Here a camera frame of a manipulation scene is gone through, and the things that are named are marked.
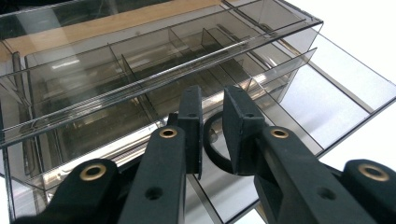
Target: plastic compartment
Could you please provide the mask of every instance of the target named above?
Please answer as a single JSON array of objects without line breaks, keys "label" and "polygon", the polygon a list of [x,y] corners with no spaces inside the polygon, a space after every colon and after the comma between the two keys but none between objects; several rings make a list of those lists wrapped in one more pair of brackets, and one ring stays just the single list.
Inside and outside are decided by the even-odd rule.
[{"label": "plastic compartment", "polygon": [[[83,161],[107,158],[120,166],[142,155],[150,133],[177,111],[190,85],[203,90],[205,119],[222,109],[223,87],[236,85],[271,125],[292,129],[314,154],[332,147],[394,99],[396,89],[368,72],[364,82],[385,88],[373,97],[374,87],[355,90],[351,79],[330,70],[335,65],[316,60],[310,49],[321,24],[283,1],[236,1],[35,52],[24,58],[27,69],[15,73],[4,48],[1,146],[16,215],[41,211]],[[372,101],[362,90],[371,91]],[[251,178],[224,174],[206,157],[198,184],[192,201],[207,195],[222,221],[257,201]]]},{"label": "plastic compartment", "polygon": [[[240,8],[256,7],[256,4],[257,2],[242,5]],[[284,10],[284,7],[282,7],[280,4],[276,5]],[[174,65],[172,65],[172,62],[169,63],[169,60],[165,59],[165,61],[167,60],[167,66],[169,67],[165,67],[162,71],[159,71],[158,69],[146,71],[147,73],[145,75],[141,75],[141,77],[139,77],[138,79],[134,80],[133,78],[131,78],[132,82],[129,80],[130,82],[126,82],[126,84],[121,84],[112,89],[110,88],[107,92],[99,91],[97,93],[93,93],[92,96],[87,96],[87,99],[84,99],[84,101],[71,101],[70,105],[60,106],[57,108],[56,111],[49,111],[47,113],[40,114],[40,116],[36,116],[34,119],[28,120],[21,125],[6,126],[6,138],[3,142],[3,146],[16,143],[18,141],[21,141],[23,138],[34,136],[37,133],[49,131],[50,129],[54,129],[62,124],[65,124],[66,122],[74,121],[75,119],[81,117],[83,114],[91,114],[97,110],[114,105],[120,101],[132,99],[138,95],[141,95],[145,91],[150,91],[150,89],[157,89],[162,85],[166,84],[167,82],[171,82],[178,78],[184,77],[187,74],[203,70],[206,67],[214,65],[216,63],[225,62],[238,54],[258,48],[265,44],[269,44],[275,40],[278,40],[279,38],[293,35],[297,31],[310,29],[310,27],[314,25],[321,25],[321,21],[318,21],[316,19],[312,19],[311,21],[290,21],[291,24],[288,26],[275,26],[273,27],[273,32],[265,33],[260,28],[260,25],[258,23],[251,23],[249,20],[245,19],[245,17],[242,17],[239,12],[240,8],[231,8],[227,10],[223,9],[223,11],[214,13],[213,15],[206,15],[193,21],[186,21],[184,23],[181,23],[180,25],[172,26],[170,28],[167,28],[168,31],[157,31],[153,34],[142,35],[131,39],[130,41],[128,41],[128,43],[136,45],[136,43],[140,43],[141,40],[145,37],[159,35],[161,36],[161,38],[155,38],[155,42],[151,43],[151,47],[155,48],[156,46],[162,46],[162,48],[167,48],[166,46],[168,46],[169,48],[173,48],[173,50],[177,49],[178,52],[172,50],[166,51],[166,49],[164,49],[164,54],[167,55],[166,57],[174,57],[177,60],[174,62]],[[226,45],[225,47],[222,46],[216,49],[209,49],[211,47],[206,46],[206,49],[208,50],[204,54],[198,53],[193,56],[195,58],[189,59],[189,56],[186,56],[189,54],[188,50],[183,51],[182,48],[188,46],[188,49],[190,49],[194,53],[197,53],[195,52],[197,50],[197,46],[195,45],[196,43],[191,43],[191,41],[193,39],[196,39],[197,36],[201,36],[197,34],[201,34],[203,30],[207,30],[209,32],[211,29],[222,29],[222,32],[229,36],[233,42],[231,42],[231,44],[228,46]],[[168,40],[164,38],[166,35],[162,34],[163,32],[167,32]],[[178,41],[181,46],[171,47],[175,43],[175,41]],[[137,49],[135,49],[134,51],[134,48],[131,48],[131,51],[134,51],[134,53],[136,54],[143,53],[143,49],[140,48],[148,48],[148,46],[144,43],[148,42],[143,42],[141,46],[138,46],[137,44]],[[127,52],[122,52],[120,49],[117,49],[117,46],[120,45],[115,44],[114,46],[111,46],[111,48],[115,49],[114,53],[118,59],[120,59],[119,51],[121,55],[128,55]],[[152,56],[152,52],[148,55],[145,55],[145,53],[141,54],[144,56],[145,60],[147,59],[147,57]],[[98,55],[100,54],[100,52],[95,49],[92,51],[92,54]],[[78,54],[77,56],[71,56],[71,58],[82,57],[80,55],[81,54]],[[74,60],[72,62],[63,64],[67,66],[73,66],[73,64],[71,63],[75,63],[76,61],[77,60]],[[133,76],[136,77],[139,74],[139,68],[134,67],[135,64],[130,65],[132,65],[131,69],[134,73]]]}]

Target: black cable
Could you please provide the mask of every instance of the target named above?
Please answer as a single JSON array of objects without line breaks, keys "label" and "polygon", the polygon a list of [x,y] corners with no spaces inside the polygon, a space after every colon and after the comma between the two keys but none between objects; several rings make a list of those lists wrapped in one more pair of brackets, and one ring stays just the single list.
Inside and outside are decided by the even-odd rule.
[{"label": "black cable", "polygon": [[233,175],[233,166],[231,161],[219,154],[210,143],[210,129],[213,122],[222,118],[222,111],[209,118],[204,124],[204,149],[210,160],[215,163],[221,170]]}]

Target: white background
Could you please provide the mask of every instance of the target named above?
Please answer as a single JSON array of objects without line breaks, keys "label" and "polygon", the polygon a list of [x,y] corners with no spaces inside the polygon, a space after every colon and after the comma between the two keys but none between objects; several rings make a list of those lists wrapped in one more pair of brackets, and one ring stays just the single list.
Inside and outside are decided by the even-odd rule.
[{"label": "white background", "polygon": [[[321,33],[354,57],[396,83],[393,1],[289,0],[325,21]],[[352,134],[322,161],[343,169],[351,159],[371,159],[396,170],[396,104]],[[0,222],[7,223],[7,197],[0,181]],[[241,220],[241,223],[255,223]]]}]

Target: transparent plastic panel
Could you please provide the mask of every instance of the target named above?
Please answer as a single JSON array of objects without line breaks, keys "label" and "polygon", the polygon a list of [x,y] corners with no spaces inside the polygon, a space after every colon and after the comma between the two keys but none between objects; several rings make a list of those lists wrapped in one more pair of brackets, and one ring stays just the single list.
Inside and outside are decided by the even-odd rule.
[{"label": "transparent plastic panel", "polygon": [[192,186],[191,177],[186,178],[185,223],[216,223],[208,214],[204,203],[205,195],[201,190]]},{"label": "transparent plastic panel", "polygon": [[2,219],[5,222],[9,221],[9,212],[8,212],[8,200],[7,200],[7,188],[6,188],[6,180],[0,176],[0,209],[2,211]]},{"label": "transparent plastic panel", "polygon": [[275,90],[271,95],[283,95],[277,102],[323,148],[369,116],[309,65],[299,69],[286,90]]},{"label": "transparent plastic panel", "polygon": [[157,30],[161,30],[163,29],[163,27],[174,26],[176,24],[179,24],[181,21],[194,20],[197,18],[201,18],[204,15],[213,14],[214,12],[222,10],[224,10],[224,8],[219,6],[205,7],[202,9],[194,10],[193,12],[182,13],[181,15],[164,18],[158,21],[151,21],[142,25],[126,28],[110,34],[93,36],[88,39],[69,43],[66,46],[34,52],[26,55],[25,59],[26,62],[29,63],[30,67],[33,67],[43,63],[53,62],[67,56],[79,54],[88,50],[98,49],[107,44],[119,43],[131,39],[132,37],[141,36],[151,32],[155,32]]},{"label": "transparent plastic panel", "polygon": [[122,1],[118,3],[103,1],[97,4],[94,0],[85,0],[29,10],[3,18],[0,22],[0,29],[4,32],[0,37],[7,39],[35,34],[168,1]]},{"label": "transparent plastic panel", "polygon": [[242,5],[252,3],[252,2],[259,2],[261,0],[232,0],[232,1],[226,1],[227,5],[231,7],[240,7]]},{"label": "transparent plastic panel", "polygon": [[[180,2],[186,4],[175,7]],[[165,4],[168,7],[155,6],[161,13],[146,11],[148,16],[142,18],[131,15],[145,14],[145,7],[137,14],[123,14],[109,12],[114,7],[107,4],[102,10],[116,16],[81,18],[86,23],[45,30],[62,27],[55,20],[58,14],[49,7],[41,12],[54,24],[40,32],[30,27],[25,31],[34,34],[5,40],[20,46],[22,57],[27,55],[26,70],[0,76],[5,124],[0,145],[9,149],[12,178],[27,184],[21,191],[31,192],[21,194],[19,202],[32,201],[30,195],[37,192],[35,211],[41,211],[76,165],[106,158],[121,166],[142,155],[150,133],[165,124],[168,113],[178,110],[181,92],[191,85],[202,89],[205,119],[221,110],[224,86],[239,85],[268,114],[271,124],[277,121],[268,111],[276,107],[273,111],[284,116],[279,120],[290,120],[308,145],[314,142],[312,150],[321,151],[278,103],[287,94],[296,69],[315,52],[306,51],[316,36],[313,27],[322,21],[270,0],[245,1],[240,7],[208,0],[172,1]],[[30,15],[22,17],[26,21]],[[43,37],[60,33],[59,38]],[[259,100],[268,97],[268,105]],[[222,174],[219,169],[212,175],[211,170],[217,168],[208,160],[205,166],[206,200],[214,204],[212,209],[223,221],[257,200],[257,194],[251,193],[255,192],[251,178]],[[227,198],[230,192],[235,197]],[[198,204],[203,199],[200,193],[191,194],[188,203],[195,215],[189,219],[204,211]],[[26,213],[23,204],[18,207],[18,216]],[[204,217],[206,223],[213,214]]]},{"label": "transparent plastic panel", "polygon": [[396,86],[382,78],[348,53],[319,35],[313,47],[318,51],[312,66],[343,90],[358,104],[372,113],[396,97]]},{"label": "transparent plastic panel", "polygon": [[15,216],[32,216],[43,211],[48,205],[47,195],[43,190],[12,181]]},{"label": "transparent plastic panel", "polygon": [[[110,65],[105,69],[105,64],[98,65],[103,66],[104,68],[99,69],[98,72],[106,72],[107,69],[110,69],[110,72],[115,71],[113,77],[109,78],[116,78],[120,77],[119,79],[115,80],[115,84],[112,85],[111,88],[109,88],[107,91],[95,91],[95,90],[90,90],[91,94],[84,94],[82,96],[86,96],[86,98],[80,99],[71,99],[67,104],[62,105],[60,104],[60,107],[54,108],[57,111],[54,111],[50,109],[49,111],[43,111],[43,114],[40,114],[40,116],[35,116],[35,119],[32,119],[30,121],[24,122],[22,125],[15,126],[12,129],[8,129],[6,133],[6,145],[11,144],[12,142],[15,141],[20,141],[22,138],[28,137],[28,136],[33,136],[34,134],[40,133],[40,132],[45,132],[49,129],[56,128],[57,126],[61,125],[62,123],[70,122],[73,121],[74,119],[77,119],[83,115],[91,114],[97,110],[103,109],[105,107],[114,105],[120,101],[125,101],[128,99],[135,98],[145,92],[158,89],[159,87],[166,85],[172,81],[177,80],[178,78],[181,78],[183,76],[186,76],[187,74],[191,74],[194,72],[202,71],[206,69],[207,67],[213,66],[217,63],[223,63],[226,62],[227,60],[230,60],[232,57],[235,57],[241,53],[248,52],[249,50],[258,48],[260,46],[269,44],[275,40],[278,40],[279,38],[288,36],[292,33],[294,33],[295,30],[300,30],[300,29],[307,29],[313,24],[306,24],[306,23],[298,23],[298,24],[293,24],[291,27],[285,27],[276,32],[275,35],[259,35],[256,37],[250,37],[249,39],[236,42],[235,44],[231,44],[228,47],[221,47],[221,49],[217,49],[216,45],[206,45],[201,47],[204,47],[205,53],[204,55],[200,55],[199,53],[197,56],[195,56],[195,59],[191,59],[188,62],[183,62],[186,58],[189,57],[180,57],[178,52],[174,55],[170,54],[167,57],[176,57],[176,59],[181,59],[181,63],[179,61],[176,62],[175,65],[171,65],[170,68],[164,68],[163,71],[155,70],[151,71],[141,77],[141,79],[138,79],[137,81],[133,81],[130,83],[130,81],[127,78],[121,78],[122,75],[118,74],[115,75],[118,72],[118,68],[112,67]],[[204,39],[203,43],[205,43],[206,36],[209,36],[204,29],[200,29],[201,33],[198,34],[198,36],[202,36]],[[186,43],[188,41],[185,40],[186,37],[178,35],[179,39]],[[192,51],[198,50],[200,47],[199,46],[189,46],[189,48]],[[86,55],[86,54],[97,54],[99,52],[96,52],[96,50],[89,51],[87,53],[81,54],[81,55]],[[50,66],[48,64],[40,65],[38,67],[35,67],[34,69],[42,69],[47,66],[48,68],[52,68],[53,66],[56,66],[55,68],[60,68],[61,70],[64,69],[63,66],[66,65],[76,65],[78,63],[79,59],[75,59],[72,62],[66,62],[62,64],[56,64],[50,63]],[[48,80],[46,80],[45,85],[51,84]],[[102,82],[99,81],[94,84],[95,85],[100,85]],[[73,85],[83,85],[82,83],[74,83]]]},{"label": "transparent plastic panel", "polygon": [[12,53],[0,39],[0,76],[12,72]]},{"label": "transparent plastic panel", "polygon": [[0,150],[0,174],[3,175],[4,177],[5,174],[5,165],[4,165],[4,160],[3,160],[3,149]]}]

